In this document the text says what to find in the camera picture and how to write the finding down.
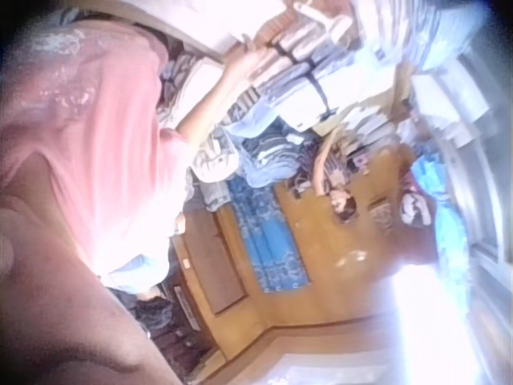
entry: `bright light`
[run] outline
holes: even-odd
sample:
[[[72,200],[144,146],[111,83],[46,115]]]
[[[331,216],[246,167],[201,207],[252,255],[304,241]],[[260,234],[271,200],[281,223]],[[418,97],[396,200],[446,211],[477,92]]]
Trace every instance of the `bright light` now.
[[[432,266],[394,276],[409,385],[474,385],[479,374],[464,317]]]

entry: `wooden floor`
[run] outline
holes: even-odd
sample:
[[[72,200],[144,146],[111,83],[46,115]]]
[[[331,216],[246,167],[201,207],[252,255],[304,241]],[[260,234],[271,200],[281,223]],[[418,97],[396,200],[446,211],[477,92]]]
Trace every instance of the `wooden floor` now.
[[[283,186],[277,197],[293,231],[310,283],[293,292],[264,294],[254,277],[230,205],[216,214],[233,262],[248,294],[241,302],[214,315],[191,269],[184,275],[205,322],[225,360],[230,363],[259,336],[274,327],[350,322],[394,311],[391,277],[402,263],[436,258],[432,228],[412,229],[394,218],[394,231],[383,234],[367,205],[386,197],[398,206],[398,173],[404,157],[385,154],[370,165],[368,176],[351,184],[360,217],[341,225],[328,201],[306,192],[296,201]],[[358,260],[354,251],[362,251]]]
[[[393,314],[338,324],[272,328],[203,383],[257,383],[284,355],[347,355],[369,351],[389,351],[390,361],[387,359],[386,363],[390,371],[400,373],[401,353]]]

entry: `person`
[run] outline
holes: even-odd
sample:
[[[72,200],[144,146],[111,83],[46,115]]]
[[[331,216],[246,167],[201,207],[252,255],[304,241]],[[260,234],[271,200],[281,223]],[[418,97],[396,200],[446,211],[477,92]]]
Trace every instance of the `person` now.
[[[333,153],[333,144],[339,129],[335,128],[321,144],[313,142],[303,146],[300,155],[301,171],[311,180],[316,196],[328,196],[333,211],[342,223],[357,216],[357,204],[346,185],[350,174],[341,156]]]
[[[7,57],[0,360],[8,383],[180,383],[98,277],[173,232],[196,149],[264,54],[234,51],[175,131],[157,128],[168,55],[143,29],[76,22],[30,34]]]

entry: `wooden cabinet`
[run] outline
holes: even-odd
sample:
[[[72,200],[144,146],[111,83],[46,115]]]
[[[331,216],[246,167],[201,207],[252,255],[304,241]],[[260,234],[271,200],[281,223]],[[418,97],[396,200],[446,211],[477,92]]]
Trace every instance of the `wooden cabinet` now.
[[[245,295],[215,217],[206,210],[186,215],[187,231],[182,235],[190,263],[210,309],[219,314]]]

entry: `pink shirt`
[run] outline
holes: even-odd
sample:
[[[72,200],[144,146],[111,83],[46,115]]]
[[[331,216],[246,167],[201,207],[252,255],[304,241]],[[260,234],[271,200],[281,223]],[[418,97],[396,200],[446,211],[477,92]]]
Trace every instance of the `pink shirt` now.
[[[157,128],[168,60],[151,34],[84,21],[29,37],[8,62],[0,183],[37,152],[85,261],[102,275],[173,232],[192,151]]]

